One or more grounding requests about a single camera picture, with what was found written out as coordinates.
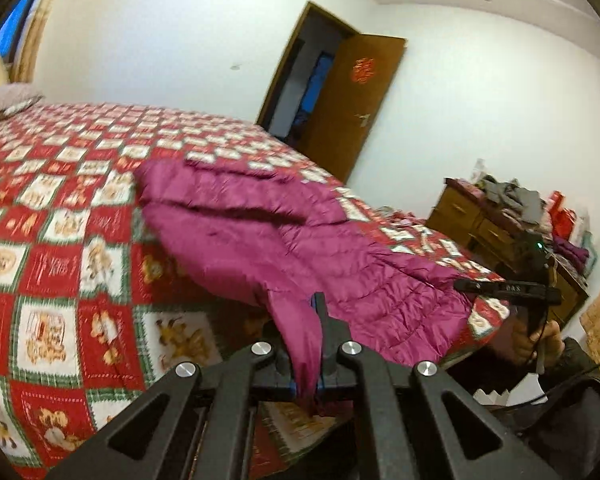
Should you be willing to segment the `person's right hand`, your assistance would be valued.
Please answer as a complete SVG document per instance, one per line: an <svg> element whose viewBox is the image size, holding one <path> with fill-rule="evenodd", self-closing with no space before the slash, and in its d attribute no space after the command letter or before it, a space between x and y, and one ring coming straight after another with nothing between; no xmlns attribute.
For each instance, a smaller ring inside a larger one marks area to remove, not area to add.
<svg viewBox="0 0 600 480"><path fill-rule="evenodd" d="M544 348L544 365L556 364L566 348L558 323L548 321L529 334L524 312L518 313L512 328L512 361L516 365L526 365L536 358L540 347Z"/></svg>

